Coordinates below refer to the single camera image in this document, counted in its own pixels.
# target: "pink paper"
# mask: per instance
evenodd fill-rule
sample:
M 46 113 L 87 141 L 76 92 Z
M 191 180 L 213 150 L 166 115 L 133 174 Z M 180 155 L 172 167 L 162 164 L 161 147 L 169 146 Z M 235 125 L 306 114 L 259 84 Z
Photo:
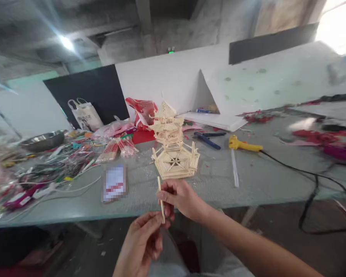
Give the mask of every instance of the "pink paper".
M 191 130 L 191 129 L 202 129 L 202 127 L 195 125 L 195 124 L 192 126 L 186 125 L 186 126 L 182 127 L 182 132 L 187 131 L 187 130 Z

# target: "popsicle stick pagoda model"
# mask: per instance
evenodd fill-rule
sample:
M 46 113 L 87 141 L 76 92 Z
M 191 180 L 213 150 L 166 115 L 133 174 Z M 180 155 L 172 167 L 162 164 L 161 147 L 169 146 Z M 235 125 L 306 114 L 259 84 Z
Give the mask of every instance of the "popsicle stick pagoda model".
M 168 178 L 185 178 L 195 175 L 200 154 L 195 143 L 189 146 L 183 142 L 183 117 L 175 118 L 176 111 L 166 102 L 162 102 L 160 109 L 155 112 L 155 138 L 163 146 L 153 150 L 152 158 L 163 180 Z

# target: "white board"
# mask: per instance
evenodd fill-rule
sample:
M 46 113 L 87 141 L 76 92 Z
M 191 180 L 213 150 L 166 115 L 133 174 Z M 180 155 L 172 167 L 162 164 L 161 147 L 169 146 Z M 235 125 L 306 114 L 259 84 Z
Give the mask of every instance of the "white board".
M 228 51 L 228 44 L 219 44 L 115 66 L 125 98 L 152 100 L 157 106 L 165 100 L 184 113 L 214 103 L 200 68 L 225 66 Z M 128 106 L 128 112 L 134 119 L 135 110 Z
M 326 102 L 319 105 L 300 106 L 291 109 L 346 120 L 346 101 Z
M 346 93 L 346 80 L 329 84 L 327 66 L 340 59 L 323 43 L 312 42 L 202 71 L 220 113 L 238 115 Z
M 23 138 L 70 130 L 62 109 L 41 80 L 18 83 L 13 89 L 18 95 L 0 92 L 0 110 Z

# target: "blurred card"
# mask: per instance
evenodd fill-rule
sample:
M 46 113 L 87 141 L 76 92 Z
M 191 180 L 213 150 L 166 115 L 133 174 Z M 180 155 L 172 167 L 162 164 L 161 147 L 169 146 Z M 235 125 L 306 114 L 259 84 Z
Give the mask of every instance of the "blurred card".
M 104 189 L 101 196 L 103 203 L 114 201 L 127 192 L 126 170 L 123 164 L 107 167 L 105 170 Z

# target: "hand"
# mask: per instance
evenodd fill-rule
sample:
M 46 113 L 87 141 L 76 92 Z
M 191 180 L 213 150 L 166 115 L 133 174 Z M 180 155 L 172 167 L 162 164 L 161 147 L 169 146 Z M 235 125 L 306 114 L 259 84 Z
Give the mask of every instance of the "hand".
M 164 202 L 165 216 L 174 220 L 174 207 L 184 216 L 195 222 L 201 222 L 206 214 L 208 204 L 193 191 L 192 187 L 182 179 L 168 179 L 161 185 L 157 198 Z
M 113 277 L 147 276 L 152 260 L 157 260 L 163 250 L 161 212 L 144 214 L 132 222 L 115 265 Z

